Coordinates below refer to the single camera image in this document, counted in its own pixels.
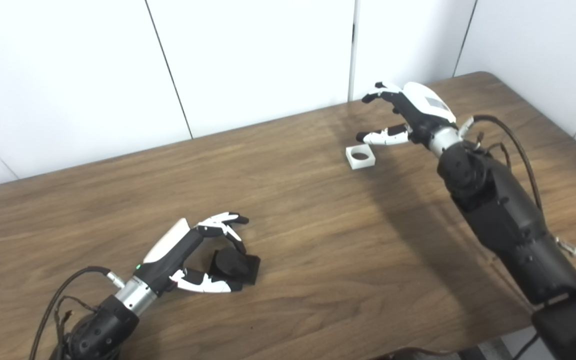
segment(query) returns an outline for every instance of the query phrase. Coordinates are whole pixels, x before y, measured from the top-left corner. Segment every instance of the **black cable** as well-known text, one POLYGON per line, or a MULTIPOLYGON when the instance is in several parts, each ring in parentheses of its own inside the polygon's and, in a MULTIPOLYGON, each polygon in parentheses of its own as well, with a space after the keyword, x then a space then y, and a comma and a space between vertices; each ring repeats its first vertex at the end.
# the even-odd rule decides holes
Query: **black cable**
POLYGON ((528 348, 533 346, 533 344, 535 344, 535 342, 537 342, 538 339, 539 339, 539 333, 535 333, 535 335, 530 340, 528 340, 528 342, 526 342, 526 344, 524 344, 524 346, 521 347, 521 349, 519 349, 519 352, 512 358, 512 360, 519 360, 519 358, 521 358, 522 355, 524 355, 524 353, 528 350, 528 348))
POLYGON ((37 349, 39 348, 39 340, 41 340, 42 333, 44 332, 44 328, 46 327, 46 323, 48 322, 48 317, 50 317, 50 314, 53 308, 55 307, 55 303, 57 303, 59 296, 61 296, 62 292, 64 292, 66 287, 68 287, 68 285, 70 285, 73 282, 73 280, 77 279, 79 276, 82 276, 83 274, 86 274, 87 272, 100 272, 101 274, 106 276, 110 272, 110 269, 103 268, 101 266, 89 266, 87 268, 83 268, 75 272, 69 278, 67 278, 66 281, 63 282, 63 284, 59 287, 59 289, 57 289, 55 294, 50 299, 50 303, 48 303, 48 307, 46 308, 46 311, 43 313, 41 322, 39 322, 39 328, 37 329, 37 333, 34 335, 34 341, 32 342, 32 348, 30 348, 30 356, 28 357, 28 360, 35 360, 35 357, 37 356, 37 349))
POLYGON ((506 134, 508 134, 508 137, 510 137, 510 139, 514 143, 514 146, 517 148, 517 151, 519 152, 519 156, 521 157, 523 164, 526 166, 526 172, 528 172, 528 178, 530 179, 530 186, 532 187, 532 194, 534 196, 534 203, 535 205, 537 205, 537 208, 543 212, 544 210, 542 209, 542 197, 539 194, 539 188, 537 187, 537 180, 535 180, 535 173, 533 172, 533 167, 530 165, 530 160, 528 160, 526 150, 524 150, 524 147, 522 146, 521 142, 519 142, 519 139, 515 136, 515 133, 512 130, 510 130, 510 128, 507 125, 505 125, 505 123, 503 123, 501 120, 492 115, 486 115, 486 114, 475 115, 472 118, 474 120, 474 123, 478 123, 479 121, 490 121, 490 123, 494 123, 499 128, 502 128, 506 134))

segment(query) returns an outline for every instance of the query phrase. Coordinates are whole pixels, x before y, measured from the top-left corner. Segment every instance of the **robotic hand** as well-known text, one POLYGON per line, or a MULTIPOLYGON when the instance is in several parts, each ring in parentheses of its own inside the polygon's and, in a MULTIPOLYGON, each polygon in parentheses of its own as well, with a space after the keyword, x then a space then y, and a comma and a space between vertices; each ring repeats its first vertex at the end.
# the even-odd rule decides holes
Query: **robotic hand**
POLYGON ((489 115, 469 118, 459 129, 455 116, 437 94, 422 84, 403 89, 378 82, 362 101, 382 98, 401 114, 403 125, 359 132, 357 141, 396 145, 423 144, 439 159, 437 173, 452 201, 480 243, 494 252, 524 296, 536 306, 532 323, 558 360, 576 360, 576 269, 562 252, 576 257, 576 246, 553 236, 546 226, 541 200, 528 157, 512 131, 489 115), (531 178, 535 201, 508 166, 477 143, 464 140, 478 121, 503 128, 519 150, 531 178))
MULTIPOLYGON (((142 264, 137 265, 132 278, 125 284, 109 269, 94 266, 88 268, 96 268, 97 270, 94 271, 102 272, 119 287, 119 291, 108 296, 99 306, 89 307, 90 310, 93 310, 93 314, 89 314, 78 321, 70 333, 64 334, 65 320, 57 321, 57 346, 50 356, 51 360, 115 360, 119 356, 121 345, 139 324, 141 315, 164 292, 183 289, 202 293, 228 293, 240 291, 243 287, 242 282, 254 284, 254 278, 257 276, 259 267, 259 258, 245 255, 246 248, 242 238, 231 228, 232 224, 247 224, 248 222, 249 219, 236 212, 222 212, 211 216, 200 221, 193 228, 190 228, 185 218, 179 219, 148 251, 142 264), (230 249, 232 251, 226 251, 229 249, 217 251, 213 263, 218 260, 221 264, 234 264, 233 266, 237 270, 235 273, 238 275, 247 274, 247 278, 240 276, 246 280, 237 281, 237 276, 228 276, 226 273, 223 276, 217 276, 196 269, 183 268, 185 260, 205 238, 222 235, 230 240, 235 248, 230 249), (250 258, 255 260, 246 263, 250 258)), ((64 287, 74 277, 71 276, 60 287, 48 306, 46 314, 52 312, 56 298, 61 295, 64 287)), ((58 319, 57 312, 58 306, 55 310, 56 320, 58 319)), ((39 336, 46 325, 46 319, 48 316, 45 315, 39 325, 40 331, 35 338, 30 360, 34 360, 39 336)))

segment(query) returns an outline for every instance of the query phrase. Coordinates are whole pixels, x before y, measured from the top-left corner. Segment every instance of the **wire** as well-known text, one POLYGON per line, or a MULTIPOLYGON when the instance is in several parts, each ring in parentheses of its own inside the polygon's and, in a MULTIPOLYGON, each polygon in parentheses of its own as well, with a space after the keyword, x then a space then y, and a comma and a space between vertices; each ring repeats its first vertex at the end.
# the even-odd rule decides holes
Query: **wire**
POLYGON ((89 310, 89 312, 96 313, 97 310, 92 306, 88 305, 84 301, 76 298, 75 296, 64 295, 57 302, 57 306, 54 308, 54 323, 57 327, 57 356, 56 360, 62 360, 64 358, 64 347, 62 347, 62 342, 64 341, 64 327, 66 326, 66 321, 70 319, 73 312, 71 310, 66 311, 63 318, 59 316, 59 309, 62 307, 64 300, 70 299, 76 301, 82 308, 89 310))
POLYGON ((541 212, 543 212, 544 209, 542 209, 542 197, 539 194, 539 188, 537 187, 537 180, 535 180, 535 173, 533 172, 533 167, 530 165, 530 160, 528 160, 526 150, 524 150, 524 147, 522 146, 521 142, 519 142, 519 139, 515 136, 515 133, 512 130, 510 130, 510 128, 507 125, 505 125, 505 123, 503 123, 501 120, 492 115, 486 115, 486 114, 475 115, 472 118, 474 123, 478 123, 479 121, 489 121, 490 123, 494 123, 499 128, 502 128, 506 134, 508 134, 508 137, 510 137, 510 139, 514 143, 514 146, 517 148, 517 151, 519 152, 519 156, 521 157, 523 164, 526 166, 526 172, 528 172, 528 178, 530 179, 530 186, 532 187, 532 194, 534 196, 534 203, 535 205, 537 205, 537 208, 541 212))
POLYGON ((526 342, 526 344, 524 344, 524 346, 522 346, 521 349, 519 349, 519 352, 512 358, 512 360, 519 360, 519 358, 521 358, 522 355, 524 355, 524 353, 528 350, 528 348, 533 346, 533 344, 535 344, 535 342, 537 342, 538 339, 539 339, 539 333, 535 333, 535 335, 530 340, 528 340, 528 342, 526 342))
POLYGON ((506 148, 506 146, 504 145, 503 142, 496 142, 496 143, 490 145, 486 149, 486 153, 490 153, 491 150, 493 150, 494 148, 496 148, 498 146, 499 146, 499 149, 501 149, 501 151, 503 152, 503 156, 505 157, 505 166, 508 168, 508 170, 510 170, 512 172, 513 167, 512 167, 512 164, 510 163, 510 155, 508 153, 508 149, 506 148))
POLYGON ((48 317, 50 317, 50 314, 53 308, 55 307, 55 303, 57 303, 59 296, 61 296, 62 292, 64 292, 66 287, 68 287, 68 285, 70 285, 73 282, 73 280, 77 279, 79 276, 82 276, 83 274, 86 274, 87 272, 99 272, 104 276, 106 276, 110 272, 110 269, 103 268, 101 266, 89 266, 87 268, 83 268, 75 272, 69 278, 67 278, 66 281, 63 282, 63 284, 59 287, 59 289, 57 289, 57 291, 50 299, 50 303, 48 303, 48 307, 46 308, 46 311, 43 313, 41 322, 39 322, 39 328, 37 328, 37 333, 34 335, 34 341, 32 342, 32 348, 30 348, 30 356, 28 357, 28 360, 35 360, 35 357, 37 356, 39 341, 41 340, 42 333, 44 332, 44 328, 46 327, 46 323, 48 322, 48 317))

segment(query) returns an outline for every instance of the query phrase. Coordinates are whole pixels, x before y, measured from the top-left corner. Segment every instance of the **robotic finger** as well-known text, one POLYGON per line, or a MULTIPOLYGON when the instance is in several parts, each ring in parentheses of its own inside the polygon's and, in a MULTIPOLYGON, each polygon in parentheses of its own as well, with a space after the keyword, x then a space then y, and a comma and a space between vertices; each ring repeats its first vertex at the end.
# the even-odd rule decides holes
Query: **robotic finger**
POLYGON ((195 228, 199 231, 199 234, 207 238, 214 238, 224 235, 235 248, 242 253, 246 254, 246 246, 242 241, 242 238, 237 235, 237 232, 230 227, 229 224, 247 224, 249 219, 244 217, 237 212, 222 212, 211 216, 204 221, 199 221, 195 228))
POLYGON ((170 276, 170 280, 176 282, 178 289, 197 293, 231 293, 243 288, 240 282, 221 280, 191 268, 179 269, 170 276))
POLYGON ((409 141, 409 129, 405 123, 375 130, 372 132, 359 132, 356 137, 358 142, 368 145, 398 145, 409 141))

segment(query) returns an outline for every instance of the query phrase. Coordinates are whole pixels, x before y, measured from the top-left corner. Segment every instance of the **black object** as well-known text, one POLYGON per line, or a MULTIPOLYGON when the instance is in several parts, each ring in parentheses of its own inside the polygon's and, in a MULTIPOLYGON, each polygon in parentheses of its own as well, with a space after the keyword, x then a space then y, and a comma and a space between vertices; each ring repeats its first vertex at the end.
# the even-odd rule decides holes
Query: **black object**
POLYGON ((532 324, 559 360, 576 360, 576 298, 567 298, 538 310, 532 324))
POLYGON ((41 340, 42 333, 44 332, 44 328, 46 327, 46 323, 48 322, 48 317, 50 317, 50 313, 55 307, 55 303, 57 303, 59 296, 62 295, 62 292, 64 292, 64 290, 66 289, 66 287, 68 287, 68 285, 70 285, 79 276, 82 276, 87 272, 98 272, 101 273, 103 276, 106 276, 108 275, 108 273, 110 273, 110 269, 102 266, 88 266, 75 272, 69 278, 67 278, 66 281, 63 282, 63 284, 57 289, 57 291, 55 291, 54 295, 52 296, 52 299, 50 299, 50 302, 48 303, 46 311, 43 313, 43 317, 41 317, 41 321, 39 322, 39 328, 37 328, 37 333, 34 336, 34 341, 32 342, 32 347, 30 348, 30 356, 28 357, 29 360, 35 360, 35 357, 37 356, 37 349, 39 348, 39 340, 41 340))
POLYGON ((179 270, 183 262, 203 241, 203 235, 192 228, 162 258, 142 264, 132 275, 148 284, 160 297, 164 292, 175 288, 171 285, 174 281, 170 280, 170 276, 179 270))
POLYGON ((83 317, 73 326, 70 338, 65 341, 64 353, 73 360, 114 358, 137 324, 139 317, 110 295, 101 303, 98 312, 83 317))
POLYGON ((226 281, 254 285, 257 280, 261 259, 244 255, 235 248, 215 250, 208 275, 226 281))
POLYGON ((533 324, 558 360, 576 360, 576 269, 544 213, 501 162, 467 142, 442 153, 437 171, 480 243, 494 252, 533 305, 533 324), (566 299, 551 305, 553 299, 566 299))

